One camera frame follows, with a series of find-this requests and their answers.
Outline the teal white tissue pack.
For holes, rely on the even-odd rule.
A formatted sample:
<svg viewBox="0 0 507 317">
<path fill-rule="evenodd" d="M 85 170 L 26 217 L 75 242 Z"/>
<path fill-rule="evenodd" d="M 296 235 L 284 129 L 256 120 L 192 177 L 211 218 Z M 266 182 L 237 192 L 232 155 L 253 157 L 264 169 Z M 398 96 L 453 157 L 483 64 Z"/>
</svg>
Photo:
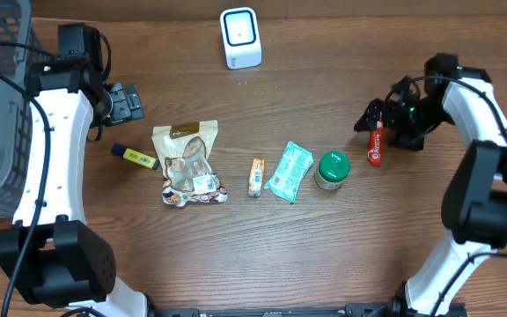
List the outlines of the teal white tissue pack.
<svg viewBox="0 0 507 317">
<path fill-rule="evenodd" d="M 300 184 L 314 163 L 313 155 L 305 148 L 289 141 L 273 175 L 264 188 L 274 195 L 294 203 Z"/>
</svg>

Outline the orange snack packet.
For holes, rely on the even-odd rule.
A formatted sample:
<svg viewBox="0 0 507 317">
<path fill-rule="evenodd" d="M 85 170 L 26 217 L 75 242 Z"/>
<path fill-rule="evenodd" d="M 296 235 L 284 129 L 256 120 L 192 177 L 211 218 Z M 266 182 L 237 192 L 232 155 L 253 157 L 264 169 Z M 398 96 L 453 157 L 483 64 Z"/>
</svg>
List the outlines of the orange snack packet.
<svg viewBox="0 0 507 317">
<path fill-rule="evenodd" d="M 264 170 L 265 161 L 261 158 L 255 158 L 252 163 L 248 181 L 248 194 L 251 197 L 259 197 L 261 195 Z"/>
</svg>

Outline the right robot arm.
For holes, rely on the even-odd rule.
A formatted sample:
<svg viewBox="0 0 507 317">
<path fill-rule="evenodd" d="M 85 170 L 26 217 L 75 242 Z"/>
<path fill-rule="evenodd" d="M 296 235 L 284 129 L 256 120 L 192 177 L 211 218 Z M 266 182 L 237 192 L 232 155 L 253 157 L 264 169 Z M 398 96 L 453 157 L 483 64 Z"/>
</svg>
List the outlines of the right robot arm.
<svg viewBox="0 0 507 317">
<path fill-rule="evenodd" d="M 445 233 L 389 302 L 348 304 L 348 316 L 464 316 L 452 301 L 460 288 L 488 258 L 507 257 L 507 120 L 487 71 L 438 53 L 423 76 L 404 77 L 372 100 L 354 130 L 373 134 L 370 154 L 381 129 L 391 131 L 390 146 L 420 151 L 443 122 L 458 129 L 466 150 L 442 200 Z"/>
</svg>

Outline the grey plastic mesh basket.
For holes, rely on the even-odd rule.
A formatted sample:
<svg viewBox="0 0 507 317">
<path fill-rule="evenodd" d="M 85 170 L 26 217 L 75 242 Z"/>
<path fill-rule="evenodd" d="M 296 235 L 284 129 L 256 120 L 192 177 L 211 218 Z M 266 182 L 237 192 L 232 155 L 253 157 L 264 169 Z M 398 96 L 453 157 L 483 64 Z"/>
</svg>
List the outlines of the grey plastic mesh basket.
<svg viewBox="0 0 507 317">
<path fill-rule="evenodd" d="M 29 66 L 45 58 L 9 43 L 41 47 L 27 0 L 0 0 L 0 218 L 11 217 L 24 194 L 33 116 L 37 114 L 8 83 L 23 87 Z"/>
</svg>

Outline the yellow glue stick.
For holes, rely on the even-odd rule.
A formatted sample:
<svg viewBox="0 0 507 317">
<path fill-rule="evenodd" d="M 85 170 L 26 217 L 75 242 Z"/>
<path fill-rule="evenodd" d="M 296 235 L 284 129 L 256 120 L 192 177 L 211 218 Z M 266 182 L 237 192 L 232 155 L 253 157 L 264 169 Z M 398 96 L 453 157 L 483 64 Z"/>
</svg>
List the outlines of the yellow glue stick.
<svg viewBox="0 0 507 317">
<path fill-rule="evenodd" d="M 120 144 L 114 144 L 110 150 L 110 153 L 151 170 L 157 170 L 160 166 L 160 162 L 156 158 L 122 146 Z"/>
</svg>

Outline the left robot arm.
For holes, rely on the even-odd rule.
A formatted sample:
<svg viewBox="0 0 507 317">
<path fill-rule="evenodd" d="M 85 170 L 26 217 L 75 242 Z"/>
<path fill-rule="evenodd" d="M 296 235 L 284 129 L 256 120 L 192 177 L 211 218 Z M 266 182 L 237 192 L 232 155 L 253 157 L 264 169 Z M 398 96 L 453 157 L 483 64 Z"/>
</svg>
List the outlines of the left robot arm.
<svg viewBox="0 0 507 317">
<path fill-rule="evenodd" d="M 88 227 L 82 197 L 90 129 L 140 120 L 142 103 L 133 85 L 108 82 L 111 48 L 98 29 L 61 25 L 58 48 L 19 87 L 33 133 L 23 194 L 0 230 L 8 290 L 67 316 L 152 316 L 151 299 L 117 276 L 113 249 Z"/>
</svg>

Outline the red white snack bar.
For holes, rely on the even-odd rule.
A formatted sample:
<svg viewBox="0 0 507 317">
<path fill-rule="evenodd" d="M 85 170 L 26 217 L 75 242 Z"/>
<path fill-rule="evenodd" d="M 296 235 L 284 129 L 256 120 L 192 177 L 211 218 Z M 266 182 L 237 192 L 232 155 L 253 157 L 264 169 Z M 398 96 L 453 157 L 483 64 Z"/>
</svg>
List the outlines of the red white snack bar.
<svg viewBox="0 0 507 317">
<path fill-rule="evenodd" d="M 372 166 L 380 167 L 382 163 L 382 146 L 384 140 L 384 126 L 382 117 L 379 116 L 376 123 L 371 127 L 369 149 L 367 152 L 368 161 Z"/>
</svg>

